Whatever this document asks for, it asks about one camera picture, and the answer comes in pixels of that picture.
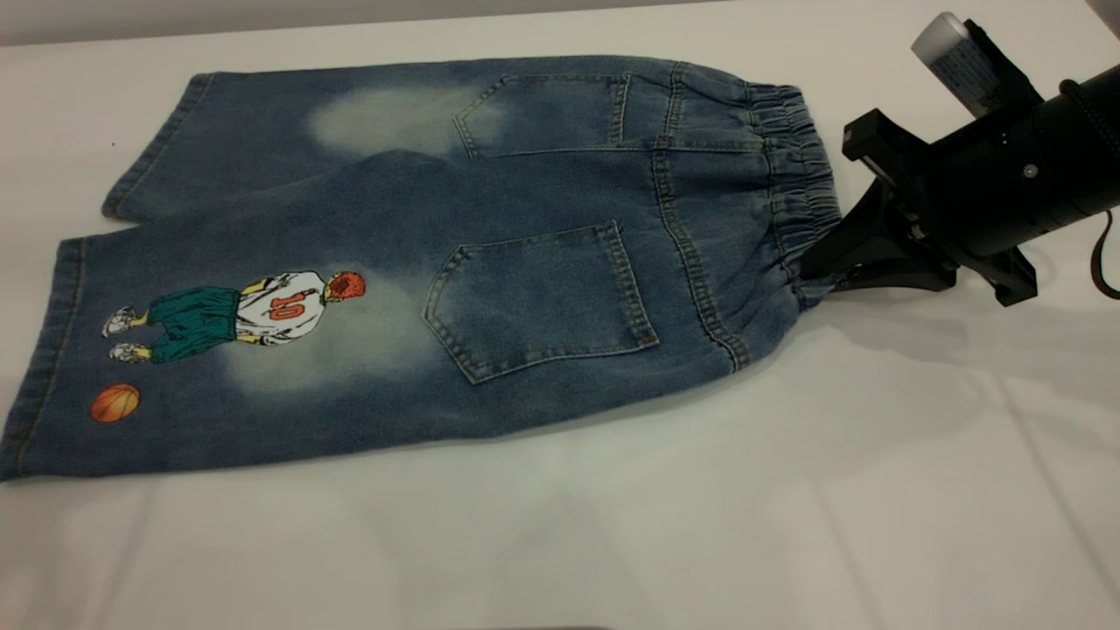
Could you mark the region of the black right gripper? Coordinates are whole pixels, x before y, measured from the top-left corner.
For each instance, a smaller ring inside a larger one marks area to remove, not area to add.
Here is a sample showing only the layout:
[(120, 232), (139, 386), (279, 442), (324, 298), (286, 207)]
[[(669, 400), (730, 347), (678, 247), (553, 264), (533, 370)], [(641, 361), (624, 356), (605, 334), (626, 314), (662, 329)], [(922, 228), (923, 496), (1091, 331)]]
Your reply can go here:
[(844, 127), (843, 154), (876, 180), (801, 254), (801, 278), (840, 279), (836, 291), (946, 291), (967, 268), (1004, 306), (1039, 294), (1019, 248), (1039, 232), (1023, 173), (1040, 163), (1026, 112), (984, 115), (928, 143), (872, 110)]

